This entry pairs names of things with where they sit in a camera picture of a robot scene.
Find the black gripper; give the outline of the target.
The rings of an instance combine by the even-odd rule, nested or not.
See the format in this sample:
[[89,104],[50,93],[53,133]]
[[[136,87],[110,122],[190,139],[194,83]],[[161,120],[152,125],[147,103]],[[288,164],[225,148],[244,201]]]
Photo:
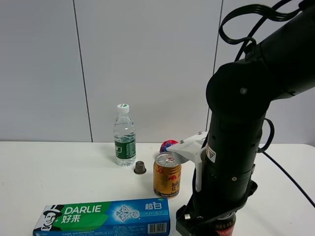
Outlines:
[[251,180],[244,199],[232,204],[193,191],[188,204],[176,212],[176,231],[182,236],[219,236],[213,222],[243,208],[256,190],[257,184]]

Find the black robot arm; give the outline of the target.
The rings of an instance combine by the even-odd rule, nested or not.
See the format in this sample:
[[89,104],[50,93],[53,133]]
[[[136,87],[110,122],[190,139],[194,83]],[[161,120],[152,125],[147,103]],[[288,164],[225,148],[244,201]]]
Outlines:
[[183,236],[216,236],[216,221],[234,217],[257,189],[252,180],[266,112],[272,101],[287,99],[315,86],[315,3],[304,0],[290,13],[250,4],[225,16],[258,14],[283,26],[260,43],[252,33],[228,44],[245,45],[245,57],[222,65],[209,80],[206,99],[212,112],[200,167],[192,179],[192,196],[176,213]]

